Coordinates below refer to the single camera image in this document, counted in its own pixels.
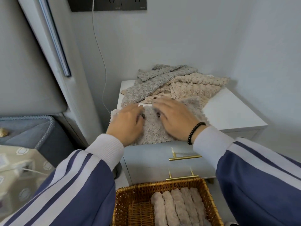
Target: wicker basket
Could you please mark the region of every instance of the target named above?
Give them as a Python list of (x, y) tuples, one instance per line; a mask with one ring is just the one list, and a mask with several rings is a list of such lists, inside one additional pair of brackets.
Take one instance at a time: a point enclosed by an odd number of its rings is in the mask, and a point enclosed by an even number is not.
[(224, 226), (204, 179), (190, 178), (156, 183), (142, 183), (116, 191), (113, 226), (154, 226), (151, 196), (155, 192), (194, 187), (199, 190), (212, 226)]

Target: white nightstand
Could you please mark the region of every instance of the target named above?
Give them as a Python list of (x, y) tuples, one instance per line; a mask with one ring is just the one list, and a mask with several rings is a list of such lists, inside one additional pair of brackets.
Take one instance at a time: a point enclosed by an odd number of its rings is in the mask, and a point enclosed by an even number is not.
[[(122, 81), (120, 91), (133, 85), (134, 80)], [(120, 94), (118, 109), (122, 98)], [(232, 138), (252, 140), (268, 126), (226, 87), (209, 100), (203, 111), (211, 125)], [(174, 158), (172, 148), (177, 157), (196, 155), (184, 141), (126, 147), (120, 163), (129, 185), (165, 180), (169, 171), (173, 178), (191, 176), (191, 171), (202, 178), (215, 177), (214, 168), (204, 158), (170, 161)]]

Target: black beaded bracelet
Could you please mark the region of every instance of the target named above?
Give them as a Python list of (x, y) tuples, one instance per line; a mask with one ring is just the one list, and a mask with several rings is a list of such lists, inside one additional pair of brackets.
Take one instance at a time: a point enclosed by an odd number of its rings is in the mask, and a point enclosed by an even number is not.
[(187, 141), (187, 143), (188, 143), (189, 145), (192, 145), (192, 143), (191, 143), (191, 137), (192, 137), (193, 133), (194, 133), (194, 132), (198, 129), (198, 127), (201, 126), (201, 125), (206, 125), (206, 124), (205, 124), (205, 122), (199, 122), (199, 123), (193, 128), (193, 130), (191, 131), (191, 133), (189, 134), (189, 136), (188, 136), (188, 141)]

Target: blue and white jacket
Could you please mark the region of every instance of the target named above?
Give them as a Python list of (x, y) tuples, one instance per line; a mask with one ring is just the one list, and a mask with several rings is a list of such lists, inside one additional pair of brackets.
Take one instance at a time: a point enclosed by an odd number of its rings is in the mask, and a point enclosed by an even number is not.
[[(194, 151), (216, 169), (216, 177), (240, 226), (301, 225), (301, 164), (210, 126)], [(108, 226), (115, 205), (111, 170), (123, 155), (121, 142), (102, 134), (85, 151), (74, 151), (34, 197), (0, 225)]]

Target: drawer handle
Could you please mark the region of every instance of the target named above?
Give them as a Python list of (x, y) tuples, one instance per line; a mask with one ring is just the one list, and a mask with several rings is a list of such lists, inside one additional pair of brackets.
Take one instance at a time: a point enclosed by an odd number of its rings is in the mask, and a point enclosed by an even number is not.
[(196, 159), (196, 158), (201, 158), (202, 157), (200, 155), (177, 157), (176, 153), (173, 151), (173, 148), (171, 148), (171, 150), (172, 150), (173, 158), (169, 158), (169, 161), (182, 160), (182, 159)]
[(173, 178), (173, 177), (171, 177), (171, 173), (169, 171), (169, 178), (167, 178), (166, 181), (172, 181), (172, 180), (178, 180), (178, 179), (186, 179), (186, 178), (198, 178), (198, 177), (199, 177), (198, 175), (194, 175), (193, 171), (191, 171), (191, 176)]

